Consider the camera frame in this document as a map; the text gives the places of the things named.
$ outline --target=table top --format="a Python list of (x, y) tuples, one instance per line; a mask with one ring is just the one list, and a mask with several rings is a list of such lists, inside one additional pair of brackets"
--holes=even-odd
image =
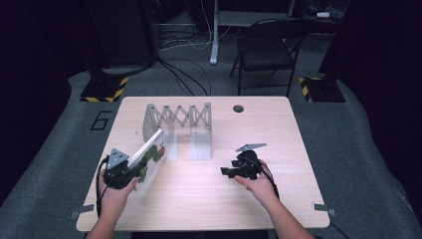
[[(116, 231), (248, 230), (274, 228), (252, 193), (220, 167), (232, 167), (245, 143), (266, 143), (255, 149), (271, 169), (280, 199), (307, 228), (329, 224), (301, 133), (285, 97), (128, 97), (124, 98), (111, 128), (102, 158), (113, 148), (133, 155), (144, 144), (142, 124), (147, 104), (158, 109), (183, 106), (201, 108), (211, 103), (212, 158), (190, 159), (189, 134), (178, 133), (178, 157), (164, 160), (155, 177), (133, 191), (119, 218)], [(235, 113), (233, 106), (244, 108)], [(84, 205), (96, 203), (95, 172)], [(77, 228), (90, 231), (97, 212), (80, 215)]]
[(238, 27), (249, 27), (256, 22), (267, 20), (267, 19), (279, 19), (279, 18), (289, 17), (287, 13), (219, 11), (218, 14), (219, 14), (218, 25), (238, 26)]

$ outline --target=metal bracket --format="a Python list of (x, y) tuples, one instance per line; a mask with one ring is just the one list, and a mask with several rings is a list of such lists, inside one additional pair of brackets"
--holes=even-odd
[(326, 205), (323, 204), (316, 204), (313, 202), (313, 208), (315, 211), (325, 211), (331, 216), (336, 216), (337, 212), (335, 209), (329, 209)]
[(129, 159), (129, 156), (127, 154), (113, 148), (111, 150), (111, 154), (109, 155), (109, 160), (108, 164), (106, 165), (106, 168), (112, 169), (127, 159)]
[(255, 148), (266, 146), (266, 145), (267, 145), (266, 143), (252, 143), (252, 144), (246, 143), (245, 145), (236, 149), (236, 151), (248, 151), (248, 150), (253, 150)]
[(212, 133), (212, 117), (211, 103), (205, 103), (202, 111), (196, 106), (190, 106), (187, 111), (182, 106), (178, 106), (173, 111), (170, 106), (164, 106), (160, 112), (154, 104), (146, 106), (145, 118), (142, 126), (143, 140), (148, 141), (155, 132), (162, 128), (163, 123), (167, 124), (166, 145), (170, 145), (168, 159), (177, 157), (176, 135), (174, 125), (185, 126), (189, 121), (190, 126), (190, 156), (194, 159), (210, 159), (211, 158), (211, 133)]
[(89, 212), (89, 211), (93, 211), (93, 210), (94, 210), (93, 204), (82, 206), (78, 211), (71, 212), (69, 214), (69, 218), (71, 218), (71, 219), (78, 218), (81, 213)]

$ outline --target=black cable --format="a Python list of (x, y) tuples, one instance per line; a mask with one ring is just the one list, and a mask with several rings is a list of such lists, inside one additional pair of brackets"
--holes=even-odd
[(334, 223), (329, 222), (329, 225), (331, 225), (333, 228), (335, 228), (344, 238), (350, 239), (350, 237), (348, 237), (347, 234), (345, 234), (345, 232), (343, 230), (341, 230), (339, 227), (337, 227)]
[(174, 70), (178, 71), (179, 73), (182, 73), (183, 75), (185, 75), (187, 78), (189, 78), (190, 80), (192, 80), (194, 83), (196, 83), (205, 93), (205, 95), (208, 97), (208, 93), (205, 90), (205, 88), (195, 79), (193, 79), (191, 76), (187, 75), (185, 72), (183, 72), (182, 70), (176, 68), (175, 66), (163, 61), (162, 59), (158, 59), (157, 60), (163, 67), (165, 67), (168, 71), (170, 71), (174, 77), (176, 78), (176, 80), (180, 81), (183, 86), (189, 91), (189, 93), (191, 94), (192, 97), (194, 97), (195, 95), (192, 93), (192, 91), (189, 89), (189, 87), (181, 80), (181, 78), (177, 75), (177, 73), (175, 73)]
[(172, 47), (170, 45), (174, 46), (176, 43), (179, 43), (179, 42), (192, 42), (192, 41), (201, 39), (201, 37), (199, 36), (199, 33), (193, 33), (190, 36), (186, 36), (186, 37), (177, 37), (177, 33), (180, 33), (180, 32), (171, 31), (171, 32), (168, 32), (168, 33), (175, 33), (175, 35), (173, 37), (171, 37), (171, 36), (168, 37), (166, 39), (167, 41), (161, 42), (160, 46), (159, 46), (160, 50), (165, 49), (167, 47)]
[(273, 189), (274, 189), (274, 193), (276, 193), (276, 196), (277, 196), (277, 198), (279, 198), (280, 199), (280, 194), (279, 194), (279, 189), (277, 188), (277, 184), (276, 184), (276, 182), (274, 181), (274, 178), (273, 178), (273, 173), (271, 173), (271, 171), (270, 171), (270, 168), (268, 168), (268, 166), (267, 165), (265, 165), (266, 167), (267, 167), (267, 169), (268, 169), (268, 171), (270, 172), (270, 174), (271, 174), (271, 177), (270, 177), (270, 175), (264, 170), (264, 168), (262, 167), (262, 163), (260, 163), (261, 165), (259, 165), (258, 163), (256, 163), (255, 161), (253, 161), (252, 159), (250, 159), (250, 158), (248, 158), (248, 157), (245, 157), (245, 156), (243, 156), (242, 158), (245, 158), (246, 160), (248, 160), (249, 162), (251, 162), (252, 164), (254, 164), (254, 166), (256, 166), (256, 167), (258, 167), (260, 170), (261, 170), (261, 172), (263, 172), (264, 173), (264, 175), (266, 175), (267, 176), (267, 178), (268, 178), (268, 180), (271, 182), (271, 184), (273, 185)]
[(189, 94), (180, 86), (179, 83), (182, 83), (183, 86), (189, 91), (189, 93), (191, 94), (192, 97), (194, 97), (192, 91), (190, 91), (190, 89), (187, 87), (187, 85), (183, 82), (183, 80), (170, 68), (167, 66), (166, 62), (162, 61), (161, 59), (157, 60), (165, 69), (167, 69), (169, 72), (171, 72), (174, 76), (174, 78), (176, 79), (177, 84), (179, 85), (180, 89), (187, 95), (189, 96)]
[(96, 178), (96, 193), (97, 193), (97, 216), (100, 218), (100, 215), (102, 214), (102, 198), (104, 193), (106, 192), (106, 188), (103, 191), (103, 194), (100, 195), (100, 174), (102, 172), (103, 164), (108, 163), (108, 156), (102, 160), (102, 162), (99, 165), (99, 168), (97, 169), (97, 178)]
[(176, 68), (176, 67), (174, 67), (173, 65), (171, 65), (171, 64), (169, 64), (169, 63), (165, 63), (165, 64), (167, 64), (168, 66), (170, 66), (170, 67), (172, 67), (173, 69), (175, 69), (175, 70), (177, 70), (178, 72), (180, 72), (181, 74), (183, 74), (183, 75), (185, 75), (187, 78), (189, 78), (190, 80), (192, 80), (194, 83), (196, 83), (203, 91), (204, 91), (204, 93), (205, 93), (205, 95), (208, 97), (208, 93), (207, 93), (207, 91), (205, 90), (205, 88), (198, 82), (198, 81), (196, 81), (195, 79), (193, 79), (191, 76), (189, 76), (189, 75), (187, 75), (185, 72), (183, 72), (182, 70), (180, 70), (180, 69), (178, 69), (178, 68)]
[(207, 75), (207, 73), (205, 72), (205, 70), (204, 70), (204, 68), (201, 66), (201, 65), (199, 65), (199, 64), (197, 64), (197, 63), (195, 63), (194, 61), (191, 61), (191, 60), (188, 60), (188, 59), (180, 59), (180, 58), (171, 58), (171, 59), (166, 59), (167, 61), (172, 61), (172, 60), (176, 60), (176, 61), (187, 61), (187, 62), (190, 62), (190, 63), (192, 63), (192, 64), (194, 64), (194, 65), (196, 65), (197, 67), (199, 67), (201, 70), (202, 70), (202, 72), (204, 73), (204, 76), (205, 76), (205, 79), (207, 79), (207, 83), (208, 83), (208, 87), (209, 87), (209, 96), (212, 96), (212, 94), (211, 94), (211, 83), (210, 83), (210, 80), (209, 80), (209, 78), (208, 78), (208, 75)]

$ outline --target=black curtain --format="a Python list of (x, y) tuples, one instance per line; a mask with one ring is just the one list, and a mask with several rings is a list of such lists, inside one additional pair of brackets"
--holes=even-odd
[(0, 19), (3, 203), (66, 107), (68, 78), (108, 65), (85, 0), (0, 1)]
[(387, 167), (422, 224), (422, 8), (350, 2), (320, 67), (357, 96)]
[(66, 107), (71, 87), (70, 72), (24, 1), (0, 2), (0, 36), (3, 204)]

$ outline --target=hand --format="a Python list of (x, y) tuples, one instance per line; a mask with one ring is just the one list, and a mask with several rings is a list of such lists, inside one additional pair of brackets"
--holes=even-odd
[(115, 224), (126, 206), (127, 198), (136, 187), (137, 178), (122, 189), (113, 189), (106, 186), (105, 171), (100, 173), (99, 190), (103, 194), (102, 214), (99, 221), (94, 225), (93, 230), (88, 234), (87, 239), (110, 239)]
[(117, 221), (124, 210), (128, 196), (136, 187), (137, 178), (133, 178), (131, 182), (122, 189), (114, 189), (106, 187), (104, 175), (105, 171), (102, 170), (99, 183), (100, 193), (104, 193), (102, 198), (101, 217), (115, 219), (115, 221)]
[[(261, 163), (264, 164), (263, 169), (267, 172), (267, 174), (270, 174), (267, 163), (263, 160), (261, 160)], [(246, 189), (251, 191), (252, 194), (255, 196), (255, 198), (263, 205), (265, 208), (274, 200), (279, 201), (279, 199), (276, 196), (276, 193), (274, 192), (273, 184), (270, 182), (270, 180), (267, 178), (267, 176), (264, 173), (260, 173), (260, 176), (255, 179), (251, 180), (239, 175), (235, 176), (235, 180), (241, 184), (246, 186)]]

